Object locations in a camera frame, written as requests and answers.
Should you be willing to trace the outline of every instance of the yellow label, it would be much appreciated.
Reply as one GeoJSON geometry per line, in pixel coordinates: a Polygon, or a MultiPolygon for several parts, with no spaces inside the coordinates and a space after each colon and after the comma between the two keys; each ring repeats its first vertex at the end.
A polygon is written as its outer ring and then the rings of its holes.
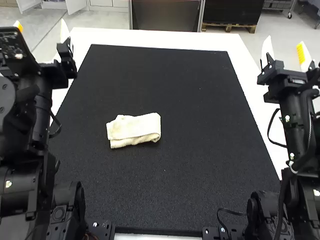
{"type": "Polygon", "coordinates": [[[19,21],[15,21],[13,26],[17,27],[21,33],[24,31],[24,27],[21,25],[19,21]]]}
{"type": "Polygon", "coordinates": [[[296,51],[298,53],[299,63],[301,65],[306,61],[306,57],[305,57],[305,53],[304,53],[304,47],[303,47],[302,43],[299,43],[296,46],[296,51]]]}

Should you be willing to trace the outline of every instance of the towel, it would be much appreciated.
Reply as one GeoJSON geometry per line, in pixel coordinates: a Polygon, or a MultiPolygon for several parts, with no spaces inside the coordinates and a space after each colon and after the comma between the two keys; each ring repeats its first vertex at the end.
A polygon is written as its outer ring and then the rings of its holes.
{"type": "Polygon", "coordinates": [[[161,138],[161,117],[158,113],[141,116],[118,115],[106,124],[112,149],[144,142],[157,142],[161,138]]]}

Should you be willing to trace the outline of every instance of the wooden pallet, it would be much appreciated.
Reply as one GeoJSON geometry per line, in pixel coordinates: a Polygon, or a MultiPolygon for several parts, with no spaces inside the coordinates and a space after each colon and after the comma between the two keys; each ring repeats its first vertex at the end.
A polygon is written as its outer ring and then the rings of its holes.
{"type": "Polygon", "coordinates": [[[257,25],[245,25],[245,24],[223,24],[223,23],[202,23],[202,31],[205,32],[207,27],[225,27],[227,33],[231,32],[232,27],[236,28],[246,28],[249,33],[254,34],[256,32],[257,25]]]}

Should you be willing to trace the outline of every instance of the black mat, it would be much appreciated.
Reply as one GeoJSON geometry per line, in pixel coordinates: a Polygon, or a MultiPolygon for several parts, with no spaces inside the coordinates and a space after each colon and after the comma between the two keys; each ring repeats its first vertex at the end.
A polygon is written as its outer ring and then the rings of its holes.
{"type": "Polygon", "coordinates": [[[278,189],[227,52],[93,45],[57,117],[56,180],[82,182],[87,217],[201,231],[218,207],[245,211],[253,190],[278,189]],[[110,149],[107,122],[152,112],[159,142],[110,149]]]}

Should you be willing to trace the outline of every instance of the gray floor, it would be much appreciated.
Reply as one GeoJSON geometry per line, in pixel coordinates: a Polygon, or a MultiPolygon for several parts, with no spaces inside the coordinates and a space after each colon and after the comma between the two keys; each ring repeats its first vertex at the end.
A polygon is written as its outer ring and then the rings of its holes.
{"type": "MultiPolygon", "coordinates": [[[[264,40],[270,35],[274,56],[284,61],[286,69],[300,71],[296,46],[304,41],[311,57],[320,61],[320,27],[314,29],[315,21],[306,14],[293,13],[292,19],[283,12],[263,12],[258,22],[255,34],[249,34],[246,29],[235,28],[231,33],[239,34],[247,49],[260,66],[261,48],[264,40]]],[[[223,28],[209,28],[207,32],[224,33],[223,28]]]]}
{"type": "Polygon", "coordinates": [[[30,9],[21,14],[17,7],[0,7],[0,26],[12,26],[20,21],[23,36],[31,51],[66,13],[59,9],[30,9]]]}
{"type": "MultiPolygon", "coordinates": [[[[24,26],[23,35],[29,48],[39,62],[50,61],[56,53],[56,42],[60,39],[60,19],[63,18],[69,29],[73,27],[128,29],[127,13],[108,11],[79,11],[68,15],[65,10],[31,9],[20,14],[18,8],[0,7],[0,26],[10,26],[19,20],[24,26]]],[[[234,28],[231,34],[240,34],[252,57],[259,65],[261,47],[271,35],[275,57],[283,60],[285,67],[300,70],[296,45],[304,41],[311,56],[320,61],[320,27],[314,29],[314,20],[306,14],[264,12],[257,25],[256,33],[234,28]]],[[[224,33],[223,27],[208,28],[208,33],[224,33]]]]}
{"type": "MultiPolygon", "coordinates": [[[[63,16],[69,31],[74,27],[129,29],[128,13],[112,11],[79,11],[63,16]]],[[[32,52],[38,62],[51,61],[56,54],[56,43],[60,41],[60,22],[47,34],[32,52]]]]}

